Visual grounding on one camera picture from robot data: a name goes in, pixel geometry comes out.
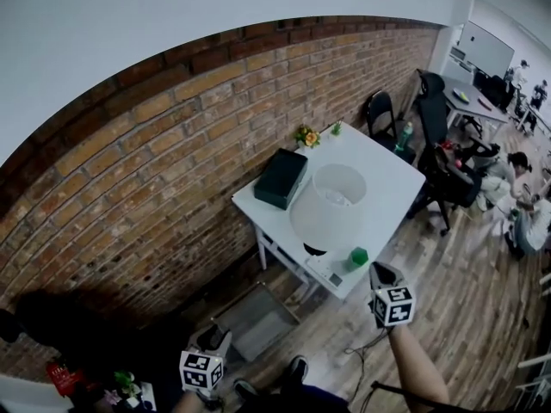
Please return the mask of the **black folding chair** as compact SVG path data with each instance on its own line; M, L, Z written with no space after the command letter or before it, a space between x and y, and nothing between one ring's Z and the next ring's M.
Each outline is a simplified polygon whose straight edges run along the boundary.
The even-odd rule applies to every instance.
M384 90L371 94L362 105L362 117L368 126L368 135L377 144L412 165L416 152L408 145L399 146L399 133L390 95Z

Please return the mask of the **white table lamp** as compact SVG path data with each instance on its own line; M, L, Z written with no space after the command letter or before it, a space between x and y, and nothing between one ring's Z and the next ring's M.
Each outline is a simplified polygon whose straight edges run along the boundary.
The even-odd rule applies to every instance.
M296 236L307 247L334 251L352 243L366 223L367 183L349 165L318 168L290 208Z

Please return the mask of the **white square table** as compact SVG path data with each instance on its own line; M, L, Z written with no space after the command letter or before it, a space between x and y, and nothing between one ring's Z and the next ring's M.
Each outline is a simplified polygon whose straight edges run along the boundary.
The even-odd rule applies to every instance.
M232 197L233 204L253 224L261 254L271 252L281 263L308 285L318 282L336 298L344 300L368 272L368 265L348 272L344 268L355 247L368 252L374 261L412 205L425 177L400 157L373 141L354 127L343 124L339 136L325 130L321 144L313 149L302 147L298 153L308 159L306 173L287 210L279 209L254 197L254 183L242 187ZM366 223L362 232L348 246L324 252L304 245L290 222L290 208L314 172L329 163L349 165L360 172L367 183ZM331 262L342 278L339 287L318 276L306 265L309 256L321 256Z

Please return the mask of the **person's right forearm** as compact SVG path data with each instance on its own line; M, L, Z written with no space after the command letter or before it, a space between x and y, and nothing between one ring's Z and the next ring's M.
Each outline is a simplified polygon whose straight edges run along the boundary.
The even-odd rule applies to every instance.
M388 337L401 388L425 400L448 404L449 390L442 375L408 325L395 326Z

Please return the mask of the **green cup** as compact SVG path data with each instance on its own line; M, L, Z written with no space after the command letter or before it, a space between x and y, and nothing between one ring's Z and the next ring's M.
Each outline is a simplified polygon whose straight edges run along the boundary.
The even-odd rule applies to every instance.
M369 261L368 252L362 247L355 247L344 263L346 271L351 272L365 266Z

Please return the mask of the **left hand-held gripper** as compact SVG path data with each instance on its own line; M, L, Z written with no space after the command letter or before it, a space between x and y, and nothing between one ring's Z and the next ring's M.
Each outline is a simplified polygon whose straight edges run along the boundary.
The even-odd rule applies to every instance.
M188 347L182 351L179 373L185 391L211 391L224 376L225 351L232 342L232 332L226 331L217 346L198 342L216 342L220 329L217 324L197 330Z

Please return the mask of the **white phone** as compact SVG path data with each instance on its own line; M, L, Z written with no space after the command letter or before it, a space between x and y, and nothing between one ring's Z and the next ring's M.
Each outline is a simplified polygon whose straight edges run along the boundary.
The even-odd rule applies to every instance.
M154 397L153 387L151 383L141 382L141 402L145 410L156 411L157 405Z

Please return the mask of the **white remote control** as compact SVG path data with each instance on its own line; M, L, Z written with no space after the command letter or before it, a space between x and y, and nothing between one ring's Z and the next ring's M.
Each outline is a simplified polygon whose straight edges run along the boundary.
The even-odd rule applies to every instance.
M339 287L343 283L342 278L333 270L331 262L321 256L309 256L306 265L333 287Z

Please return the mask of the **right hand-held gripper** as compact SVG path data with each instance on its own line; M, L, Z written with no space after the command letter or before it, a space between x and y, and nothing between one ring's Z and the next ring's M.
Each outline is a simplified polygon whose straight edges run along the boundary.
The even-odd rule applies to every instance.
M414 295L405 286L402 272L390 264L372 262L369 280L376 323L384 328L409 324L414 316Z

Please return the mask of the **person's shoe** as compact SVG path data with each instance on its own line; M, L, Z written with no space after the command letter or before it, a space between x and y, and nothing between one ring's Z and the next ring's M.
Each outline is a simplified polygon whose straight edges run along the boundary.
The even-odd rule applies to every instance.
M301 385L308 373L308 362L302 355L296 355L289 363L286 383Z
M259 393L256 388L245 379L235 379L233 381L233 390L243 403L259 398Z

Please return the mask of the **black rectangular box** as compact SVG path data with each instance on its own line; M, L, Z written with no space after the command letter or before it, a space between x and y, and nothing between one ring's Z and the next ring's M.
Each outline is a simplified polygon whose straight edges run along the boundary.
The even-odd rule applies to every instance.
M300 153L278 149L255 183L254 197L287 210L306 173L307 163L307 157Z

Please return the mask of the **green plastic bottle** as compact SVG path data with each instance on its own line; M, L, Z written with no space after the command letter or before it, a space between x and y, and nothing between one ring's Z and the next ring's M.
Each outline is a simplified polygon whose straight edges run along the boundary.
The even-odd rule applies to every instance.
M395 150L403 151L407 147L408 142L412 135L413 135L413 124L410 121L408 121L406 125L403 127L402 132L397 139Z

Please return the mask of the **small grey side table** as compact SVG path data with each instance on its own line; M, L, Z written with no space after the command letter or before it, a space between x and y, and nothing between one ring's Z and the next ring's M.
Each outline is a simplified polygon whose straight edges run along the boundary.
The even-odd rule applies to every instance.
M259 281L213 318L222 331L232 332L231 349L253 362L300 324L300 320Z

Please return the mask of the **person's left forearm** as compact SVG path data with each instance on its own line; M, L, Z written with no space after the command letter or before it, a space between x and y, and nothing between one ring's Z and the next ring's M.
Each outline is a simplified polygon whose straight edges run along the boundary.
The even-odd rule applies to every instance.
M171 413L202 413L204 403L195 391L185 391Z

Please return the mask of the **person's right shoe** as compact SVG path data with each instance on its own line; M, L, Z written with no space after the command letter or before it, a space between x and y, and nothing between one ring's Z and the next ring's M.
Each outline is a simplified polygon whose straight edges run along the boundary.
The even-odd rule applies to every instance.
M296 355L289 363L286 383L301 385L308 373L308 362L302 355Z

